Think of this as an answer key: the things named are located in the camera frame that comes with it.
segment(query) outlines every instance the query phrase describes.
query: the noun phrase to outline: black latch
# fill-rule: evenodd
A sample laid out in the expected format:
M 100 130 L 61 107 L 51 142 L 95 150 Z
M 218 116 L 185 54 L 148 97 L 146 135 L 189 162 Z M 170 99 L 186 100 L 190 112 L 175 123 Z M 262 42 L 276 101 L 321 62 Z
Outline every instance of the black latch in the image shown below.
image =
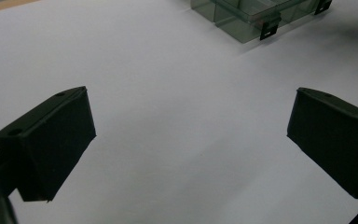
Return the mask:
M 279 22 L 282 20 L 281 14 L 275 14 L 270 18 L 269 21 L 265 21 L 263 23 L 263 27 L 261 28 L 260 40 L 263 40 L 267 37 L 275 35 L 278 31 Z
M 315 10 L 315 15 L 318 15 L 321 12 L 326 11 L 330 8 L 332 0 L 320 0 L 318 6 Z

